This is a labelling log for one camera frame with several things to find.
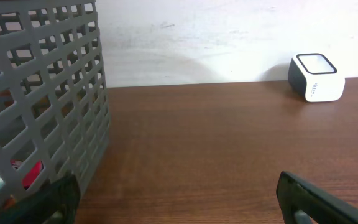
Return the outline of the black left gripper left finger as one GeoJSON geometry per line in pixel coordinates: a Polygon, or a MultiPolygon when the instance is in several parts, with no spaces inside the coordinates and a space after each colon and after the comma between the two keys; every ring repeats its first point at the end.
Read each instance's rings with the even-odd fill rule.
{"type": "Polygon", "coordinates": [[[0,212],[0,224],[74,223],[81,198],[76,176],[56,182],[0,212]]]}

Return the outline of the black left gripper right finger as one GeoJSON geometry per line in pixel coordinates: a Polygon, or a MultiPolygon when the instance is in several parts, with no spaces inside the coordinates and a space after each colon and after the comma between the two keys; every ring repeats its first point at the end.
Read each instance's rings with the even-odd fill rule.
{"type": "Polygon", "coordinates": [[[358,208],[291,172],[281,172],[276,196],[285,224],[312,221],[358,224],[358,208]]]}

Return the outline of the red candy bag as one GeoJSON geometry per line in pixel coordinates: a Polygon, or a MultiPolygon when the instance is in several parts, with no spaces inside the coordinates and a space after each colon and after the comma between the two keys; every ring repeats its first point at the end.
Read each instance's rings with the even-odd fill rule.
{"type": "MultiPolygon", "coordinates": [[[[11,166],[17,170],[23,164],[21,160],[11,160],[11,166]]],[[[43,170],[44,165],[42,161],[38,161],[33,168],[25,175],[22,180],[23,187],[27,190],[35,181],[35,179],[39,176],[41,171],[43,170]]]]}

